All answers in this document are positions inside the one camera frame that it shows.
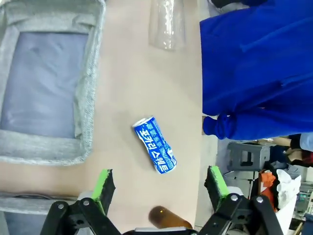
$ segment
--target orange object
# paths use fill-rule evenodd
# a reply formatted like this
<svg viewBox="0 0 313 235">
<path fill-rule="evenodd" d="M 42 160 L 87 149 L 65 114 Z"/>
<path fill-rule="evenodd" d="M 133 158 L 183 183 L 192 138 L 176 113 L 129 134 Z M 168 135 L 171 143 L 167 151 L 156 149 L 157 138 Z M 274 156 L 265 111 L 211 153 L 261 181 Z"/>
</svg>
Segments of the orange object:
<svg viewBox="0 0 313 235">
<path fill-rule="evenodd" d="M 275 208 L 275 206 L 274 206 L 274 195 L 273 195 L 272 192 L 269 190 L 269 188 L 267 188 L 266 190 L 264 190 L 264 191 L 261 193 L 261 195 L 264 195 L 264 196 L 266 196 L 266 197 L 269 198 L 269 201 L 270 201 L 270 204 L 271 204 L 272 207 L 273 207 L 273 210 L 274 210 L 275 212 L 277 212 L 277 208 Z"/>
<path fill-rule="evenodd" d="M 192 226 L 188 221 L 161 206 L 154 207 L 150 211 L 149 220 L 158 229 L 170 227 L 186 227 L 192 229 Z"/>
<path fill-rule="evenodd" d="M 273 176 L 271 172 L 261 174 L 261 181 L 263 182 L 264 187 L 267 187 L 267 188 L 271 187 L 275 179 L 276 177 Z"/>
</svg>

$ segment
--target brown glass bottle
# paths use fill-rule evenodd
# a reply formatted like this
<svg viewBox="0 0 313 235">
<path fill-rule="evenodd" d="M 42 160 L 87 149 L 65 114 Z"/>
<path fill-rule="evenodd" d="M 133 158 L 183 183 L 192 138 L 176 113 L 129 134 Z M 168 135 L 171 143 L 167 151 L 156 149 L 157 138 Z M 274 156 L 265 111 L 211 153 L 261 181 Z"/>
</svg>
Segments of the brown glass bottle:
<svg viewBox="0 0 313 235">
<path fill-rule="evenodd" d="M 150 211 L 149 220 L 158 229 L 170 227 L 186 227 L 192 229 L 192 226 L 188 221 L 180 218 L 178 215 L 162 206 L 154 207 Z"/>
</svg>

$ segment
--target clear plastic cup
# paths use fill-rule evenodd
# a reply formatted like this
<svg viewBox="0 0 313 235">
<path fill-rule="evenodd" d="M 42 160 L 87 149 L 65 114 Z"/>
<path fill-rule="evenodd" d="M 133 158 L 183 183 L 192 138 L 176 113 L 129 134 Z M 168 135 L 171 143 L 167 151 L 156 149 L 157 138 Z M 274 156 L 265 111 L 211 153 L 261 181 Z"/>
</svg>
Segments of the clear plastic cup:
<svg viewBox="0 0 313 235">
<path fill-rule="evenodd" d="M 149 44 L 165 50 L 185 46 L 185 14 L 183 0 L 152 0 Z"/>
</svg>

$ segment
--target gray stool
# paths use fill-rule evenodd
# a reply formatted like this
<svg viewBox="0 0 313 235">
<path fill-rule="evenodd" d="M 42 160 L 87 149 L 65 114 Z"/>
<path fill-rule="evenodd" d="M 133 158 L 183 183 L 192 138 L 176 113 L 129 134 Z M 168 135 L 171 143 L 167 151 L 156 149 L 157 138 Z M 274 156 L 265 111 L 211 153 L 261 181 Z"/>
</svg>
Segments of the gray stool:
<svg viewBox="0 0 313 235">
<path fill-rule="evenodd" d="M 260 171 L 264 163 L 269 161 L 269 147 L 258 143 L 231 142 L 227 149 L 230 150 L 230 171 Z"/>
</svg>

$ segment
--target bottle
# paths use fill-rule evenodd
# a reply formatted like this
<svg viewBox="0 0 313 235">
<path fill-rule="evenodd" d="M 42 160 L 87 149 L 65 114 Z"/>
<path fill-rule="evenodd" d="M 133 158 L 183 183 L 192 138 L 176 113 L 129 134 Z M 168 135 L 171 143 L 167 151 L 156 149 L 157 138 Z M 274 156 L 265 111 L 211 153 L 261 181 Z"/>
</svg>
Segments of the bottle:
<svg viewBox="0 0 313 235">
<path fill-rule="evenodd" d="M 162 206 L 154 207 L 149 213 L 150 222 L 158 229 L 170 227 L 186 227 L 192 229 L 191 224 Z"/>
<path fill-rule="evenodd" d="M 171 51 L 185 47 L 183 0 L 151 1 L 149 44 Z"/>
</svg>

